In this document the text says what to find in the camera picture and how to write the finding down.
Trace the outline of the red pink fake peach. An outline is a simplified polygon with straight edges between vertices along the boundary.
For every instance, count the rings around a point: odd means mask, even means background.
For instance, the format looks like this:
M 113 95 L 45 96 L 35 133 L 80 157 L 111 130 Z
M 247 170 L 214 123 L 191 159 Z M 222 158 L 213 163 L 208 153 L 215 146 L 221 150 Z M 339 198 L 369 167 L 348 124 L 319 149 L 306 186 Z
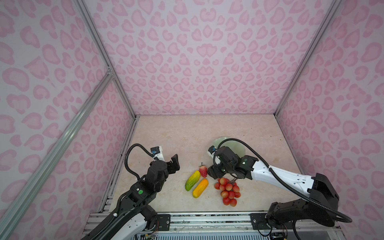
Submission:
M 205 165 L 201 164 L 201 166 L 199 167 L 199 172 L 203 178 L 206 178 L 208 175 L 208 168 Z

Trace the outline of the green yellow fake mango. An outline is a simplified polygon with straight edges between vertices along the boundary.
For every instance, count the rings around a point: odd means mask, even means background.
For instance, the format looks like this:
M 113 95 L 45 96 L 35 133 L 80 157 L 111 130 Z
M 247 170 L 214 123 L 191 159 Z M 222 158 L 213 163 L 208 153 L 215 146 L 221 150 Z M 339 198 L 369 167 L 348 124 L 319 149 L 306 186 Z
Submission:
M 192 187 L 200 180 L 201 173 L 200 171 L 195 171 L 186 181 L 185 190 L 189 192 Z

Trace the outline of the red fake lychee bunch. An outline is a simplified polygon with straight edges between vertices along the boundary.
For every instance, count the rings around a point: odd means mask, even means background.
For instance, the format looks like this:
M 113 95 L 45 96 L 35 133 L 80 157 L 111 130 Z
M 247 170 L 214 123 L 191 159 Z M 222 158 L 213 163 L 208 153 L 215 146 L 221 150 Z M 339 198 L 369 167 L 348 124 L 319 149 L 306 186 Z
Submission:
M 220 191 L 220 196 L 225 206 L 235 207 L 238 204 L 238 199 L 242 196 L 240 187 L 237 184 L 237 178 L 232 180 L 219 178 L 214 188 Z

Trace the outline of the yellow orange fake mango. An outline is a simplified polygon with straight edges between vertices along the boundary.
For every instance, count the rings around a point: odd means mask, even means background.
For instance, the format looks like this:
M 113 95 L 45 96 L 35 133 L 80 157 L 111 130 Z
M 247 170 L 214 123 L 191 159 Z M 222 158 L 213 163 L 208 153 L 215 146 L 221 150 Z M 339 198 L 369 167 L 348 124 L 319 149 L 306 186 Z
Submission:
M 197 187 L 193 191 L 193 197 L 194 198 L 200 197 L 208 185 L 209 185 L 209 181 L 207 179 L 203 179 L 202 181 L 200 181 L 200 183 L 197 185 Z

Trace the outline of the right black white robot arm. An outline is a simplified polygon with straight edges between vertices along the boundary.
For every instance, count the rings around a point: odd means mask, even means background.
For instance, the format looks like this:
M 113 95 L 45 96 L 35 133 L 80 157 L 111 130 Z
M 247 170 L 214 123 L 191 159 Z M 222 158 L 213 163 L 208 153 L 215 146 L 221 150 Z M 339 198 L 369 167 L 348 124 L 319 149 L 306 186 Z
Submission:
M 286 203 L 272 203 L 266 214 L 270 226 L 298 220 L 312 220 L 326 227 L 335 225 L 339 196 L 326 176 L 316 174 L 312 177 L 268 166 L 259 157 L 239 157 L 229 147 L 216 149 L 211 146 L 208 154 L 214 161 L 208 169 L 213 179 L 230 174 L 238 179 L 265 182 L 299 197 Z

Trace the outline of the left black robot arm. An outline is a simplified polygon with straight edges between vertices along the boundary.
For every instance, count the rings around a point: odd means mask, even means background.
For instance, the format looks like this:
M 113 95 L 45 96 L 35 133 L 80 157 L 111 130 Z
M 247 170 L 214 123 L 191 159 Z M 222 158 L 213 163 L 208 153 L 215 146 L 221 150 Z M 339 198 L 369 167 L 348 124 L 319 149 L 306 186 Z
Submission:
M 169 162 L 155 160 L 148 172 L 123 193 L 116 208 L 84 240 L 130 240 L 142 231 L 156 231 L 158 213 L 150 206 L 170 174 L 180 170 L 177 154 Z

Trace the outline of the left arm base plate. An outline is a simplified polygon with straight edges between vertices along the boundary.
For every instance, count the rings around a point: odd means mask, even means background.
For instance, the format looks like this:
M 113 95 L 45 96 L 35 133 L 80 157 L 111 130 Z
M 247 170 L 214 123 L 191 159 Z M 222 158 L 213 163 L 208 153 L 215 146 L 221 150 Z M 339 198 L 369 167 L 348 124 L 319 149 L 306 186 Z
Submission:
M 153 217 L 150 217 L 147 221 L 145 231 L 169 231 L 171 224 L 171 215 L 169 214 L 160 214 Z

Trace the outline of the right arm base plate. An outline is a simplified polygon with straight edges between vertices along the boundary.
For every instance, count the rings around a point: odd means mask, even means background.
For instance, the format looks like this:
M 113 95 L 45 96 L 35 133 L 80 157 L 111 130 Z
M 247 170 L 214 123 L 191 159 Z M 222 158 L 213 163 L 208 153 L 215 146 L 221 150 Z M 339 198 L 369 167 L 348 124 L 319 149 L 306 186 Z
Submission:
M 266 213 L 251 213 L 250 214 L 251 225 L 253 230 L 288 230 L 289 225 L 283 224 L 281 221 L 274 217 L 267 217 Z

